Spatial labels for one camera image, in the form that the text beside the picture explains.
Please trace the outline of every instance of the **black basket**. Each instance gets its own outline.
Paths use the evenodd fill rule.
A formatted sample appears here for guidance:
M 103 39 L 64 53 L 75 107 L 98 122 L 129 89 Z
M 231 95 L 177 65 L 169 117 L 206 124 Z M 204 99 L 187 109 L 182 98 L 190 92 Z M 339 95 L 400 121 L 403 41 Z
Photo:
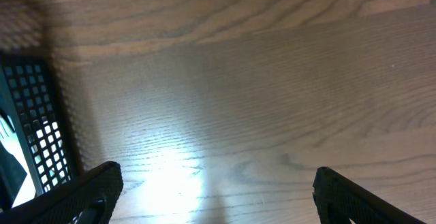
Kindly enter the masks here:
M 0 105 L 14 124 L 37 195 L 78 175 L 55 87 L 44 60 L 0 53 Z

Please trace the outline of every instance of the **black plastic bin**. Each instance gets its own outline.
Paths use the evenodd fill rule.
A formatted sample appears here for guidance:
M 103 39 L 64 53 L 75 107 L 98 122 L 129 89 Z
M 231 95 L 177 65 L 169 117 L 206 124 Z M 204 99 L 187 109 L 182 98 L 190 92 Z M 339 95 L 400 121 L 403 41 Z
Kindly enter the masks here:
M 43 59 L 0 53 L 0 106 L 14 124 L 37 195 L 78 175 L 55 87 Z

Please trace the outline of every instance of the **wooden table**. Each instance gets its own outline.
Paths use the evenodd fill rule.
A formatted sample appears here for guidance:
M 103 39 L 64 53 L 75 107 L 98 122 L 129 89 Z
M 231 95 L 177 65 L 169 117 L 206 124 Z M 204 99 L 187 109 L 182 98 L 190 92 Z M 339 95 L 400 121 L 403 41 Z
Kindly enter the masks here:
M 432 223 L 431 1 L 38 3 L 84 168 L 121 164 L 112 223 L 317 223 L 323 165 Z

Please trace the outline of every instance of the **black mesh container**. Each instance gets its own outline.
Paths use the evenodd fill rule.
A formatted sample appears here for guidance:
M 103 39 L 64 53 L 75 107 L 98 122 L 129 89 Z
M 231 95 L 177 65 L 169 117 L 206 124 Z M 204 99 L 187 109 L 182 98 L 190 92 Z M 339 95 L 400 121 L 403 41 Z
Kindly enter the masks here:
M 78 175 L 53 77 L 44 60 L 0 53 L 1 107 L 12 120 L 37 195 Z

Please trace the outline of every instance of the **wooden tabletop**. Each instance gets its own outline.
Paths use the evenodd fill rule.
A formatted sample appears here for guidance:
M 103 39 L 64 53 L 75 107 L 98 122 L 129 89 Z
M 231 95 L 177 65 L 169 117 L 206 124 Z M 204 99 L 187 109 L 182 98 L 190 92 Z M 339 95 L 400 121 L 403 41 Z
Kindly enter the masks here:
M 318 223 L 320 166 L 432 223 L 431 1 L 38 3 L 84 168 L 121 164 L 112 223 Z

